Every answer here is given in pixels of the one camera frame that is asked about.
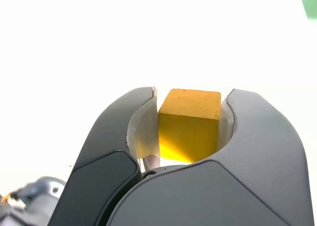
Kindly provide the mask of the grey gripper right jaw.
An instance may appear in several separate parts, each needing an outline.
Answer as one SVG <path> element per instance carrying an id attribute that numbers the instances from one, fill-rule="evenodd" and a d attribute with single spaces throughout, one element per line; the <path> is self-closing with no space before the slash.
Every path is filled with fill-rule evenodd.
<path id="1" fill-rule="evenodd" d="M 119 201 L 110 226 L 312 226 L 302 141 L 261 95 L 224 100 L 232 135 L 215 154 L 154 174 Z"/>

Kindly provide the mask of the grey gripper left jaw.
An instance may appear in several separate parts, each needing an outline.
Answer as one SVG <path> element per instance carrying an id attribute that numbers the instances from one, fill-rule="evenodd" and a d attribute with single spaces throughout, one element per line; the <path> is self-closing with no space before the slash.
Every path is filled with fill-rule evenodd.
<path id="1" fill-rule="evenodd" d="M 120 199 L 160 165 L 157 91 L 136 88 L 97 118 L 49 221 L 104 226 Z"/>

